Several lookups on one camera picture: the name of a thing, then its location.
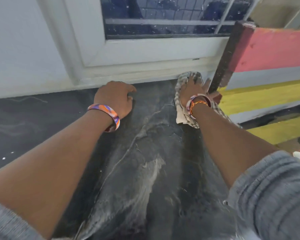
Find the cleaning cloth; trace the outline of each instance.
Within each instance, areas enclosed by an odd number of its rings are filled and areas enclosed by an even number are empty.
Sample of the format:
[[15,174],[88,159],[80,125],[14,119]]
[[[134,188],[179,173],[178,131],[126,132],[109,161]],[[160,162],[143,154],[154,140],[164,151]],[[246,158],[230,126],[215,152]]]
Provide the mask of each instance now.
[[[188,115],[186,108],[184,108],[181,105],[180,100],[179,100],[181,86],[188,82],[190,75],[194,75],[194,77],[196,77],[196,80],[201,79],[201,81],[202,81],[202,76],[201,76],[200,72],[185,72],[185,73],[182,73],[178,77],[178,81],[176,83],[176,95],[174,97],[174,102],[176,104],[176,123],[177,124],[181,124],[181,123],[188,124],[188,125],[192,126],[193,128],[199,129],[199,124]],[[227,115],[224,114],[224,112],[220,109],[218,104],[216,102],[214,102],[213,100],[211,101],[211,108],[217,114],[224,117],[231,123],[235,124],[232,120],[230,120],[230,118]]]

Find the sleeve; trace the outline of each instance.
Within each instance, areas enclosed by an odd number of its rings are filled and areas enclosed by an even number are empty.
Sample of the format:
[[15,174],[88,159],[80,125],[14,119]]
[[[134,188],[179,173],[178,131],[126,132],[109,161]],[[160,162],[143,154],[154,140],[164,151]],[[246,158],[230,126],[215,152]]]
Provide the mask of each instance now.
[[44,240],[44,238],[21,217],[0,204],[0,240],[3,239]]
[[300,160],[266,156],[237,178],[228,205],[262,240],[300,240]]

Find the bracelet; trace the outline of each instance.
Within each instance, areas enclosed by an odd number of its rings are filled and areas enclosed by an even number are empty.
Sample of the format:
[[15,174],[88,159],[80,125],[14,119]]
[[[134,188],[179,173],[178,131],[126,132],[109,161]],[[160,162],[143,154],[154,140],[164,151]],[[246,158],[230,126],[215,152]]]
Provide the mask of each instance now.
[[[194,103],[193,100],[194,100],[196,97],[204,97],[205,101],[200,100],[200,101],[197,101],[197,102]],[[193,118],[194,120],[195,120],[196,118],[195,118],[195,117],[193,116],[193,114],[192,114],[192,108],[193,108],[196,104],[198,104],[198,103],[205,104],[205,105],[207,105],[208,107],[211,108],[211,101],[210,101],[210,99],[209,99],[206,95],[201,94],[201,93],[196,94],[196,95],[193,95],[193,96],[190,98],[190,100],[187,102],[186,110],[187,110],[187,112],[188,112],[188,115],[189,115],[191,118]]]
[[110,108],[108,105],[104,105],[104,104],[92,104],[88,107],[88,111],[91,109],[98,109],[101,110],[105,113],[107,113],[112,119],[114,124],[110,125],[108,128],[106,128],[105,132],[112,132],[115,131],[119,128],[120,125],[120,119],[118,114],[112,109]]

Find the window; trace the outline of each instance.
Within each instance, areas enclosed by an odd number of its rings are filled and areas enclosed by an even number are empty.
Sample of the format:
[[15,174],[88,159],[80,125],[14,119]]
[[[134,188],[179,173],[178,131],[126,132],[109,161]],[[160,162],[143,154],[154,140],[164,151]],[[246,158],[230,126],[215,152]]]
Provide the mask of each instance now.
[[65,0],[86,67],[221,55],[259,0]]

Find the beige wall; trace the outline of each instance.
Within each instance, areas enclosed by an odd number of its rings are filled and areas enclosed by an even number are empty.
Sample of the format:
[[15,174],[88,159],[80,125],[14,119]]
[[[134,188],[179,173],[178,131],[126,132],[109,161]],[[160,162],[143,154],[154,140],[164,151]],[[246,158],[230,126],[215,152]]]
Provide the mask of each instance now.
[[300,0],[260,0],[251,18],[263,28],[283,28],[300,9]]

